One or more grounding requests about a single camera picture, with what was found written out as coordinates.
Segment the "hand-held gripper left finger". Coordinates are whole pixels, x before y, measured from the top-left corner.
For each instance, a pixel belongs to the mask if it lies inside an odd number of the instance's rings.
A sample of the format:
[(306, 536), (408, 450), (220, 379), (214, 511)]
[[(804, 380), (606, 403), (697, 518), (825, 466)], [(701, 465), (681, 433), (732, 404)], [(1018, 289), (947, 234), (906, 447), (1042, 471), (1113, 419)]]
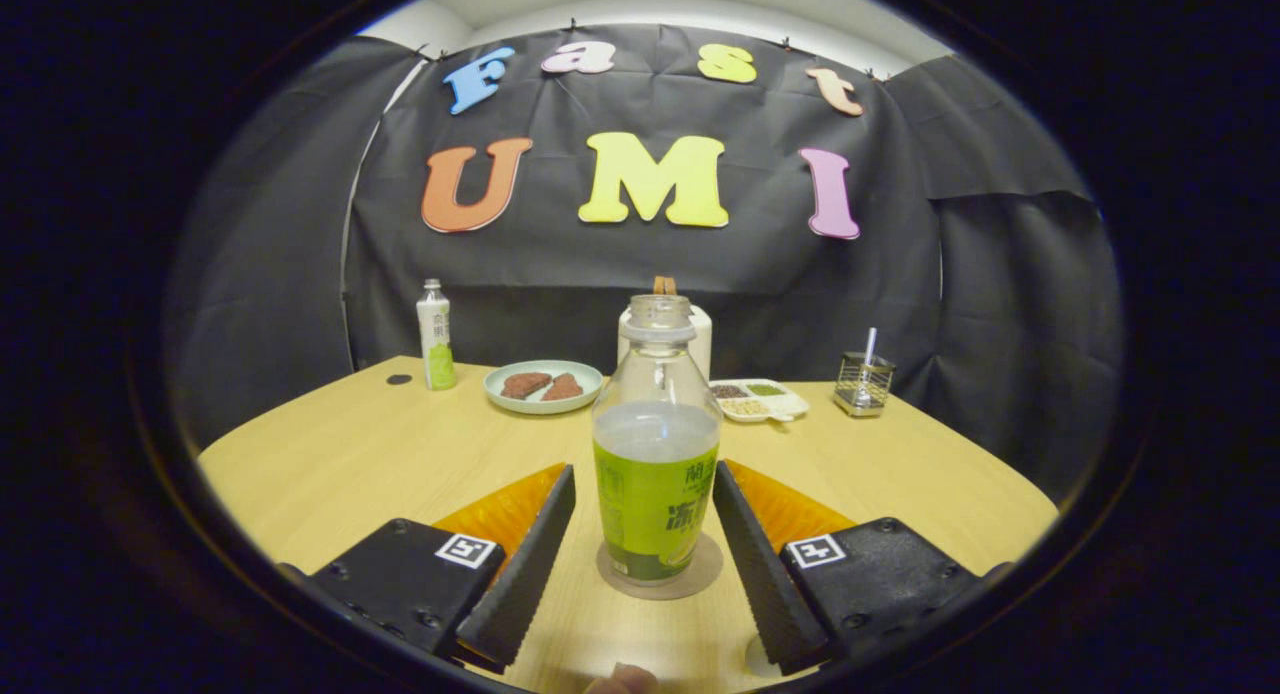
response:
[(493, 674), (518, 654), (576, 503), (556, 464), (431, 525), (392, 519), (305, 574), (282, 574), (337, 615), (393, 643)]

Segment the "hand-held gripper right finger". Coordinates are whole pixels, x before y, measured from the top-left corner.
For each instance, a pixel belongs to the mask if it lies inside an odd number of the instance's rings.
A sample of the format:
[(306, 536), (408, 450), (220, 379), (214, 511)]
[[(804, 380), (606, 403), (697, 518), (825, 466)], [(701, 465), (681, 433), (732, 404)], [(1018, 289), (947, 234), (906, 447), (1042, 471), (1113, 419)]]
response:
[(975, 599), (975, 575), (895, 517), (855, 524), (732, 460), (713, 501), (767, 659), (783, 674), (860, 665)]

